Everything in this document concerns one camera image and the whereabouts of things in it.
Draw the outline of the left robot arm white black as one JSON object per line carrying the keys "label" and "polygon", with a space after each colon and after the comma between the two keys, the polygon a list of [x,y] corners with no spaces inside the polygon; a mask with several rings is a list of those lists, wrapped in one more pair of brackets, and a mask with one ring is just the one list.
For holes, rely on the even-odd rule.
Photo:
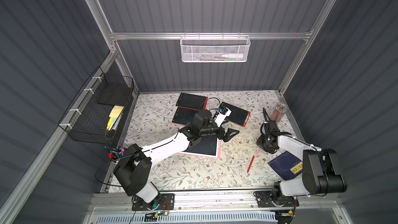
{"label": "left robot arm white black", "polygon": [[225,130],[222,126],[231,113],[227,107],[219,107],[215,114],[200,110],[191,122],[170,138],[144,147],[137,144],[129,146],[113,171],[125,193],[141,198],[149,209],[157,208],[161,194],[148,180],[151,169],[164,159],[196,146],[205,136],[215,135],[217,139],[228,142],[239,134],[237,130]]}

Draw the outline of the red tablet front with scribbles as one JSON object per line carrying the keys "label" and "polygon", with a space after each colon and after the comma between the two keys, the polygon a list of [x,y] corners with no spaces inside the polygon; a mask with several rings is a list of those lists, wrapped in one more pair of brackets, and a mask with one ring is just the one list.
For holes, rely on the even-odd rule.
{"label": "red tablet front with scribbles", "polygon": [[173,117],[172,123],[186,125],[193,121],[193,118],[198,110],[178,107]]}

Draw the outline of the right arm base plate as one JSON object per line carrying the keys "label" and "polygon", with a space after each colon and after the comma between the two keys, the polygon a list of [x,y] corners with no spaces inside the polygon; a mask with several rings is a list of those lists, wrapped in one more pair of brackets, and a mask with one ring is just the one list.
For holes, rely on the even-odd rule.
{"label": "right arm base plate", "polygon": [[255,191],[253,192],[258,207],[298,207],[299,201],[295,197],[287,197],[276,191]]}

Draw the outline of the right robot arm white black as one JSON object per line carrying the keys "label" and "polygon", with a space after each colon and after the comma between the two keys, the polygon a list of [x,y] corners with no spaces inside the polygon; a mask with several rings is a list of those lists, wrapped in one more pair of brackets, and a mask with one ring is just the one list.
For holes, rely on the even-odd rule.
{"label": "right robot arm white black", "polygon": [[285,206],[298,196],[325,196],[347,190],[336,151],[322,149],[300,141],[288,132],[281,132],[274,121],[264,122],[260,133],[257,145],[264,151],[274,154],[283,149],[302,162],[300,175],[274,183],[271,201],[275,206]]}

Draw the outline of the pink white writing tablet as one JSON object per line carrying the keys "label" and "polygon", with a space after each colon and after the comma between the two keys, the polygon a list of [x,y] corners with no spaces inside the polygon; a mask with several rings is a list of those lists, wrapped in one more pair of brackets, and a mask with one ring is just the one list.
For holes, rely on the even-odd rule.
{"label": "pink white writing tablet", "polygon": [[221,153],[221,144],[216,135],[204,136],[195,146],[181,151],[180,154],[194,155],[219,159]]}

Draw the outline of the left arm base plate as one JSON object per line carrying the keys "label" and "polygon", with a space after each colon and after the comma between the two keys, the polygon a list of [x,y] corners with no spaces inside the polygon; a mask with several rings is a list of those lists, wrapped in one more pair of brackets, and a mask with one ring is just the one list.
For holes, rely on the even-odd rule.
{"label": "left arm base plate", "polygon": [[146,203],[142,198],[132,198],[133,211],[170,211],[174,209],[175,194],[160,194],[152,202]]}

